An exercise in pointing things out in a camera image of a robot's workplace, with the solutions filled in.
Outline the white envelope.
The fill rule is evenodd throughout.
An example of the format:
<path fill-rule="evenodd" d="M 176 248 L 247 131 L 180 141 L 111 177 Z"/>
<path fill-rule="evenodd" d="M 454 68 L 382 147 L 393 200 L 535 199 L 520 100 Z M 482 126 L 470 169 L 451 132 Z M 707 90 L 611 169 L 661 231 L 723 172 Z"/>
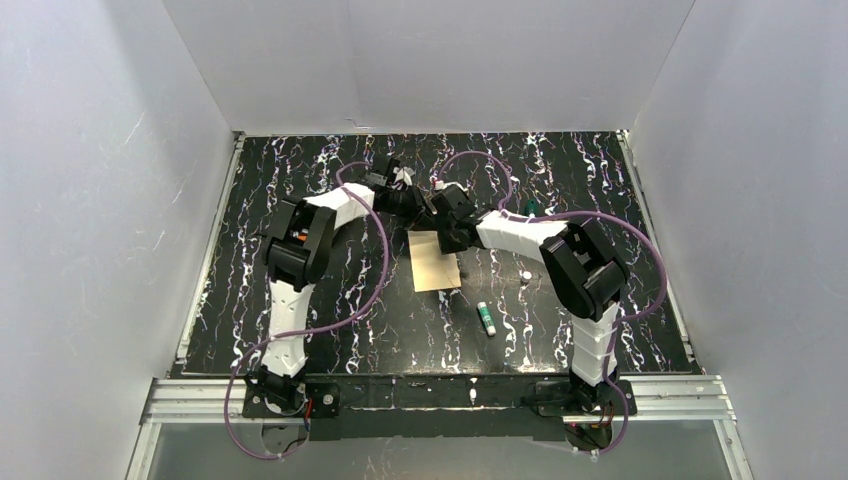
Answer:
<path fill-rule="evenodd" d="M 461 287 L 457 256 L 441 252 L 435 231 L 408 231 L 408 243 L 416 293 Z"/>

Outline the white green glue stick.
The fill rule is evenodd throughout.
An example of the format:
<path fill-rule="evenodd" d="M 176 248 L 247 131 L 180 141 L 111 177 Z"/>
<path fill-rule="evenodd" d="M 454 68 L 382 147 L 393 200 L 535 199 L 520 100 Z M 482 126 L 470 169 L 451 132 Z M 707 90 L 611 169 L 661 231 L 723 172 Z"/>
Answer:
<path fill-rule="evenodd" d="M 476 305 L 476 310 L 486 334 L 489 337 L 494 337 L 497 333 L 497 329 L 487 303 L 479 302 Z"/>

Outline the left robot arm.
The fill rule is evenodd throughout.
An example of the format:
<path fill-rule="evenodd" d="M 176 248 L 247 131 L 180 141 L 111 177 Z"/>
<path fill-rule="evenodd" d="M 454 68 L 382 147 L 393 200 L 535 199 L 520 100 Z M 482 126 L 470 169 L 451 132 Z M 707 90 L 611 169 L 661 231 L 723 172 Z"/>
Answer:
<path fill-rule="evenodd" d="M 308 197 L 286 197 L 265 232 L 261 260 L 270 292 L 269 335 L 258 345 L 261 362 L 246 372 L 247 404 L 275 414 L 304 413 L 310 403 L 301 371 L 307 362 L 305 339 L 311 295 L 323 278 L 336 232 L 369 217 L 384 247 L 389 245 L 379 213 L 417 221 L 428 214 L 414 172 L 393 157 L 376 156 L 352 182 Z"/>

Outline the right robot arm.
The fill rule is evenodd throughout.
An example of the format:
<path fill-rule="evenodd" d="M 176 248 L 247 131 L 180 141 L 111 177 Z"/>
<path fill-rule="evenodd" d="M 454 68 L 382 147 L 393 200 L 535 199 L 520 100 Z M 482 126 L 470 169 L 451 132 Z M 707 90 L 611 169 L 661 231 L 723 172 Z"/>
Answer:
<path fill-rule="evenodd" d="M 511 220 L 477 206 L 455 183 L 438 183 L 431 202 L 442 252 L 476 247 L 539 261 L 571 315 L 574 352 L 569 378 L 538 388 L 526 397 L 526 405 L 537 411 L 589 412 L 609 404 L 617 379 L 616 320 L 629 270 L 598 223 Z"/>

